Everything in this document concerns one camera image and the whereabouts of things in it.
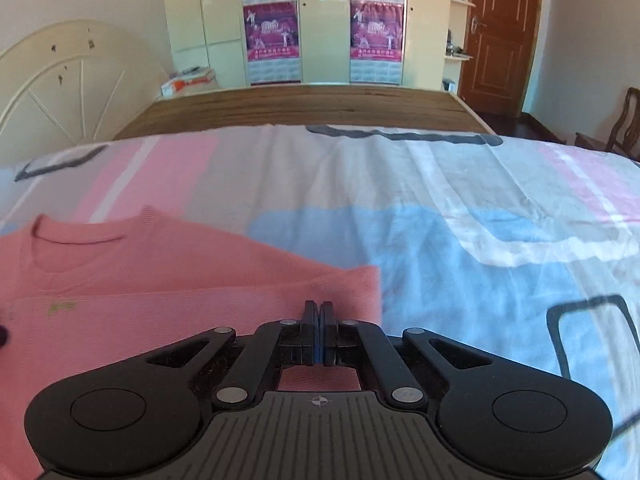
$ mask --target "wooden chair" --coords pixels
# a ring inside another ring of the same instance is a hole
[[[622,129],[622,126],[626,123],[631,110],[631,98],[635,98],[633,117],[628,128],[625,130],[622,142],[618,140],[618,134]],[[633,156],[631,151],[640,139],[640,90],[638,88],[630,88],[626,92],[625,107],[622,110],[622,115],[618,119],[618,122],[614,124],[609,140],[602,142],[601,140],[593,139],[593,137],[586,136],[585,134],[575,134],[575,145],[580,148],[586,148],[587,150],[595,150],[597,152],[613,152],[619,155],[624,155],[632,160],[638,160],[638,155]]]

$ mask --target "chair back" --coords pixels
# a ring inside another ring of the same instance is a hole
[[[620,130],[627,123],[630,114],[633,114],[631,122],[624,131],[621,142],[618,138]],[[618,122],[616,122],[611,130],[606,151],[611,152],[614,147],[617,147],[629,158],[634,158],[631,151],[638,142],[638,139],[640,139],[640,90],[638,88],[631,87],[626,92],[625,106],[622,109],[622,115],[620,115]]]

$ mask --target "pink stripe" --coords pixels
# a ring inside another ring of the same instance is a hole
[[[217,143],[218,138],[211,134],[181,134],[160,139],[117,198],[106,220],[137,215],[144,205],[181,216]]]
[[[249,61],[259,59],[290,59],[300,57],[300,48],[293,46],[274,46],[273,48],[250,48],[246,51]]]
[[[369,59],[373,61],[402,61],[402,51],[389,50],[386,47],[360,48],[354,46],[351,48],[351,59]]]
[[[112,159],[106,167],[102,169],[100,174],[95,178],[89,191],[81,200],[80,205],[73,213],[72,222],[88,222],[91,215],[94,213],[100,202],[111,189],[111,186],[120,176],[120,174],[127,169],[131,158],[136,154],[140,148],[140,143],[143,139],[128,140],[121,144],[111,145],[106,155],[109,155],[109,150],[119,150],[115,155],[111,155]]]
[[[586,183],[569,168],[567,163],[560,158],[556,150],[550,148],[543,142],[539,142],[538,144],[538,150],[544,155],[551,166],[564,177],[565,183],[568,184],[575,195],[582,200],[584,205],[590,209],[596,220],[599,222],[611,222],[611,216],[606,209],[604,209],[602,202],[593,194],[593,191],[589,189]]]
[[[625,221],[640,221],[640,198],[620,179],[610,156],[588,150],[571,150],[567,155],[589,175]]]

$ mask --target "wardrobe door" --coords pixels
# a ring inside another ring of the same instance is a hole
[[[349,82],[349,0],[298,0],[303,83]]]
[[[205,56],[222,88],[246,86],[242,0],[202,0]]]
[[[204,46],[200,0],[164,0],[172,52]]]
[[[440,90],[450,0],[407,0],[402,85]]]

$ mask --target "poster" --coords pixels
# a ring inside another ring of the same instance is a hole
[[[244,31],[249,61],[300,55],[295,2],[246,6]]]
[[[351,0],[351,82],[400,84],[404,0]]]
[[[300,38],[295,2],[244,7],[250,82],[300,81]]]
[[[242,0],[242,12],[249,82],[299,82],[297,1]]]
[[[351,59],[402,61],[404,6],[351,2]]]

